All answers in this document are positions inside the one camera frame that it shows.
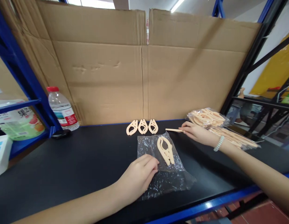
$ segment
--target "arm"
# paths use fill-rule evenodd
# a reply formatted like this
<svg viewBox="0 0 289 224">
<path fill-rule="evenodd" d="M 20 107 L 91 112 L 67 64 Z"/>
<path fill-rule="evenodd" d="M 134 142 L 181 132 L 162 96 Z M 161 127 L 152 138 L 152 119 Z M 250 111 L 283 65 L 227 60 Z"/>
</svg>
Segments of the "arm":
<svg viewBox="0 0 289 224">
<path fill-rule="evenodd" d="M 204 145 L 216 147 L 219 142 L 219 136 L 188 121 L 179 129 Z M 238 149 L 228 140 L 223 141 L 219 150 L 230 157 L 289 216 L 289 179 L 286 176 Z"/>
<path fill-rule="evenodd" d="M 143 155 L 109 187 L 23 218 L 15 224 L 95 223 L 138 199 L 157 173 L 158 160 Z"/>
</svg>

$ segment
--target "bracelet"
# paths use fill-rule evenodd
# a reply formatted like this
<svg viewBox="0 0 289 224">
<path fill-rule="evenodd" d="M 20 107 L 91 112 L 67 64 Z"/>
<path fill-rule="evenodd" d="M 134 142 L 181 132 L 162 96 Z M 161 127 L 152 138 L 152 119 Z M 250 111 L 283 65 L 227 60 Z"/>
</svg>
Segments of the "bracelet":
<svg viewBox="0 0 289 224">
<path fill-rule="evenodd" d="M 218 145 L 214 148 L 214 151 L 218 151 L 218 150 L 219 150 L 219 148 L 220 148 L 223 140 L 224 140 L 224 136 L 222 135 L 222 136 L 220 137 L 220 139 L 219 139 Z"/>
</svg>

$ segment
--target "chinese character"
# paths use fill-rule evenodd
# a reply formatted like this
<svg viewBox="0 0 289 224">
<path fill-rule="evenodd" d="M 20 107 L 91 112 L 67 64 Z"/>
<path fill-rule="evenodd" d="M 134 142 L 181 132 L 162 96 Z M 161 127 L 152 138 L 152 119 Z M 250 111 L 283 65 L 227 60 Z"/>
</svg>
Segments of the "chinese character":
<svg viewBox="0 0 289 224">
<path fill-rule="evenodd" d="M 25 117 L 28 118 L 29 116 L 27 115 L 27 113 L 29 112 L 29 109 L 27 107 L 21 109 L 18 111 L 19 115 L 21 116 L 21 118 Z"/>
</svg>

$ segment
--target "ceiling light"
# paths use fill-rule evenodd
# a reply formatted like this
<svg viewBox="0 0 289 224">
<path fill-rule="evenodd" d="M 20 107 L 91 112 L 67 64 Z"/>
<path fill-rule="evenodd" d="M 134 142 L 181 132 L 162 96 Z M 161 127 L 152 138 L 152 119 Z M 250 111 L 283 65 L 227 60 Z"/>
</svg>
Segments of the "ceiling light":
<svg viewBox="0 0 289 224">
<path fill-rule="evenodd" d="M 171 12 L 174 12 L 185 0 L 179 0 L 170 10 Z"/>
</svg>

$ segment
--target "cardboard box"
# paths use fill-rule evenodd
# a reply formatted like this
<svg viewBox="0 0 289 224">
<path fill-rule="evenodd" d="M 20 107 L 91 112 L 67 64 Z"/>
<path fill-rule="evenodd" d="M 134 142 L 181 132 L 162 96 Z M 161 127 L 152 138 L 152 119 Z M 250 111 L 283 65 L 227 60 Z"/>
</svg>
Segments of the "cardboard box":
<svg viewBox="0 0 289 224">
<path fill-rule="evenodd" d="M 152 9 L 148 113 L 155 120 L 219 111 L 260 24 Z"/>
<path fill-rule="evenodd" d="M 147 46 L 144 11 L 12 1 L 19 17 L 1 9 L 38 79 L 59 86 L 82 125 L 220 110 L 260 27 L 154 9 Z"/>
<path fill-rule="evenodd" d="M 27 100 L 26 95 L 13 78 L 5 63 L 0 57 L 0 89 L 14 99 Z"/>
</svg>

